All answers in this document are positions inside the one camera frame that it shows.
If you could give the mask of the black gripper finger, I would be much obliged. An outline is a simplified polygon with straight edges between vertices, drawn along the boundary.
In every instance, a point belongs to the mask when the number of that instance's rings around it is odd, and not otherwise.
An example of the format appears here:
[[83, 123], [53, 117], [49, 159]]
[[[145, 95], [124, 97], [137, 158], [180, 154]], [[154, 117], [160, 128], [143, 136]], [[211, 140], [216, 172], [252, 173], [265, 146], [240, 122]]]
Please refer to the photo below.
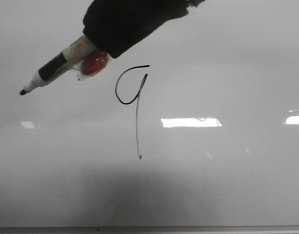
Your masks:
[[188, 15], [200, 0], [95, 0], [83, 18], [83, 34], [116, 59], [169, 20]]

